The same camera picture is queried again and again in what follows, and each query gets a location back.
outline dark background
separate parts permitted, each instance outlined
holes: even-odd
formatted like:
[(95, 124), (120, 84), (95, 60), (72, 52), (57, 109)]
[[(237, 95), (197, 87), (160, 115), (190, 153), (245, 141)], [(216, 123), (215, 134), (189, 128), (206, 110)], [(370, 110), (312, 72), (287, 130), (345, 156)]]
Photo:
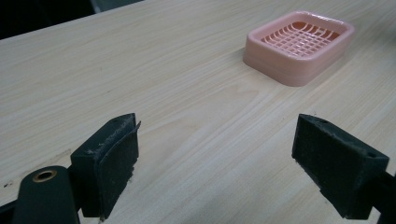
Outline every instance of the dark background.
[[(101, 11), (141, 0), (97, 0)], [(0, 39), (94, 14), (90, 0), (0, 0)]]

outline black rubber pad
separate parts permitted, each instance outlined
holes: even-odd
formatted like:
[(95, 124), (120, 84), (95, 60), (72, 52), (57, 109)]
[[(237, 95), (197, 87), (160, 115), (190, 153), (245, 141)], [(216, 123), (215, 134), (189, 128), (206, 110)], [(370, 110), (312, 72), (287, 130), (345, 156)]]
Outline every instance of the black rubber pad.
[(138, 158), (134, 114), (110, 120), (71, 155), (74, 192), (84, 217), (108, 218)]
[(324, 119), (300, 115), (292, 157), (320, 187), (342, 217), (367, 219), (370, 182), (383, 174), (389, 157)]

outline wooden table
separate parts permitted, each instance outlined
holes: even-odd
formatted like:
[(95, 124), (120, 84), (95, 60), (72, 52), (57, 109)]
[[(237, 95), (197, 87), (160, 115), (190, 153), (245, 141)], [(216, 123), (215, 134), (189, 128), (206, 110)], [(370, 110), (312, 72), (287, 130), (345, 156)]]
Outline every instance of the wooden table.
[[(341, 219), (291, 158), (299, 113), (391, 157), (396, 1), (147, 0), (0, 41), (0, 204), (107, 120), (142, 120), (134, 178), (106, 223)], [(293, 10), (348, 21), (342, 60), (301, 88), (242, 62), (247, 33)], [(97, 223), (83, 218), (82, 223)]]

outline pink soap dish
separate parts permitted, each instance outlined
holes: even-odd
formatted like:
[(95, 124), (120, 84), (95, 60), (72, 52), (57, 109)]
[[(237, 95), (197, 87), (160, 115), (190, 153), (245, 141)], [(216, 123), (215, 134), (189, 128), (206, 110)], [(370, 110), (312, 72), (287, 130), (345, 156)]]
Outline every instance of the pink soap dish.
[(295, 11), (247, 35), (244, 62), (287, 86), (303, 86), (345, 52), (352, 25)]

